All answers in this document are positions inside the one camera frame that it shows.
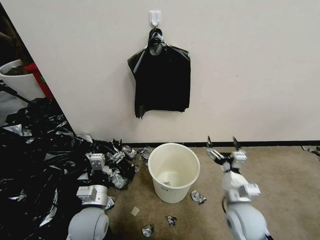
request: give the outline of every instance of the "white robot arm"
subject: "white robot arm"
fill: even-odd
[[[247,156],[238,141],[233,138],[236,151],[220,154],[213,149],[208,137],[207,153],[224,172],[222,187],[225,196],[222,208],[226,213],[226,223],[235,240],[272,240],[267,230],[267,223],[261,212],[250,205],[251,198],[260,194],[257,184],[249,184],[239,170]]]
[[[107,190],[102,185],[79,187],[77,197],[86,208],[73,216],[67,240],[102,240],[106,236],[109,226],[109,218],[104,212],[108,200]]]

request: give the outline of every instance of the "bucket rim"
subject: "bucket rim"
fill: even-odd
[[[173,186],[169,186],[169,185],[166,185],[162,182],[159,182],[158,179],[153,175],[152,171],[150,170],[150,167],[151,167],[151,163],[148,161],[148,169],[149,169],[149,173],[151,175],[151,177],[157,182],[159,183],[160,185],[166,187],[166,188],[169,188],[169,189],[183,189],[183,188],[186,188],[186,187],[189,187],[191,186],[199,177],[199,174],[200,174],[200,162],[199,162],[199,159],[197,157],[197,155],[188,147],[184,146],[184,145],[181,145],[181,144],[178,144],[178,143],[165,143],[165,144],[161,144],[160,146],[156,147],[150,154],[149,156],[149,159],[152,157],[153,153],[155,152],[155,150],[159,149],[159,148],[162,148],[166,145],[176,145],[176,146],[180,146],[180,147],[183,147],[185,149],[187,149],[188,151],[190,151],[194,156],[195,158],[197,159],[197,164],[198,164],[198,172],[197,172],[197,175],[195,176],[195,178],[188,184],[186,185],[183,185],[183,186],[180,186],[180,187],[173,187]]]

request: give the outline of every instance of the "carpet floor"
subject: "carpet floor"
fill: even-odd
[[[222,171],[206,154],[205,148],[191,148],[200,161],[200,175],[185,199],[176,204],[161,201],[153,188],[148,167],[140,166],[127,190],[110,188],[115,207],[107,211],[115,239],[146,239],[141,228],[154,225],[150,239],[232,240],[221,208]],[[230,152],[233,148],[216,148]],[[249,147],[242,174],[257,183],[261,195],[253,206],[266,218],[274,239],[319,239],[320,237],[320,162],[300,147]],[[197,190],[207,198],[199,205],[190,197]],[[130,214],[136,206],[140,212]],[[167,216],[177,218],[170,227]]]

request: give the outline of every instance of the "black plastic sheet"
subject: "black plastic sheet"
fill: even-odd
[[[114,154],[122,143],[94,139],[91,143],[77,137],[56,101],[45,98],[9,115],[7,123],[0,128],[0,239],[65,239],[71,218],[82,208],[76,197],[78,187],[113,186],[107,174],[91,175],[86,154]],[[18,124],[21,132],[30,134],[8,130]],[[128,179],[125,189],[135,167],[125,159],[107,160],[106,165]],[[88,181],[77,180],[84,172]],[[40,227],[53,207],[54,217]]]
[[[189,52],[167,44],[159,28],[149,33],[145,49],[128,59],[136,80],[135,115],[149,110],[184,112],[190,101]]]

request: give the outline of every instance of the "white adhesive hook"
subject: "white adhesive hook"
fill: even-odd
[[[149,11],[149,22],[152,27],[157,27],[160,23],[161,11]]]

